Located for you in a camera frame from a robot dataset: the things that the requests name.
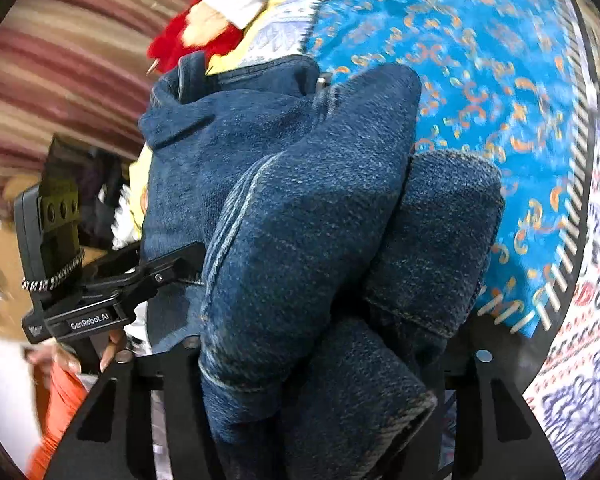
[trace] black robotic device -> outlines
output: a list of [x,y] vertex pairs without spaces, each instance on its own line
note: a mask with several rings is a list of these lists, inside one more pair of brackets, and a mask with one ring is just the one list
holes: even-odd
[[[69,345],[84,371],[100,373],[92,339],[135,320],[134,309],[160,286],[199,283],[205,256],[194,243],[156,260],[139,259],[139,243],[82,266],[77,188],[45,179],[14,208],[33,309],[23,318],[30,342]],[[174,480],[224,479],[200,388],[200,339],[170,352],[135,357],[124,350],[99,377],[52,458],[46,480],[155,480],[152,391],[164,400]],[[564,474],[533,413],[493,356],[472,348],[461,329],[422,379],[438,407],[407,448],[384,465],[384,480],[562,480]],[[454,462],[439,469],[445,389],[457,401]]]

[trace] blue mat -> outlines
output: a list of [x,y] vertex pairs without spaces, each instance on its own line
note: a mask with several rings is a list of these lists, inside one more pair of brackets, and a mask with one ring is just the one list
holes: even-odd
[[506,209],[475,308],[528,337],[567,213],[573,72],[556,5],[330,0],[305,43],[334,82],[387,61],[413,67],[422,82],[414,148],[479,152],[501,168]]

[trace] orange sleeve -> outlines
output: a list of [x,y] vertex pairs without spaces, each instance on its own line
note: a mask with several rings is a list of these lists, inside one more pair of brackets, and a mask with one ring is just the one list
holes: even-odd
[[28,480],[43,480],[51,457],[86,396],[87,390],[79,379],[53,363],[42,443],[29,460]]

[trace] blue denim jeans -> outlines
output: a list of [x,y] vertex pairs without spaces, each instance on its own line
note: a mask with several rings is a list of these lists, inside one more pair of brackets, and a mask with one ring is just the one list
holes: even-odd
[[140,121],[154,150],[143,256],[207,247],[205,290],[172,301],[189,311],[152,343],[200,331],[229,478],[376,478],[435,406],[419,367],[468,314],[502,211],[490,163],[409,155],[412,70],[313,94],[317,77],[304,56],[205,77],[194,54]]

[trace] metal bolt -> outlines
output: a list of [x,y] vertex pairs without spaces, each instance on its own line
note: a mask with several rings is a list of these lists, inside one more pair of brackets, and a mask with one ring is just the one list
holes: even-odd
[[488,350],[478,350],[475,353],[475,356],[478,358],[478,361],[481,361],[483,363],[490,363],[493,359],[491,352],[489,352]]
[[134,358],[134,353],[131,350],[121,350],[116,354],[116,362],[121,365],[124,363],[131,362]]
[[190,337],[187,337],[182,344],[184,345],[184,348],[186,348],[187,350],[193,350],[194,348],[199,348],[200,346],[200,336],[197,335],[192,335]]

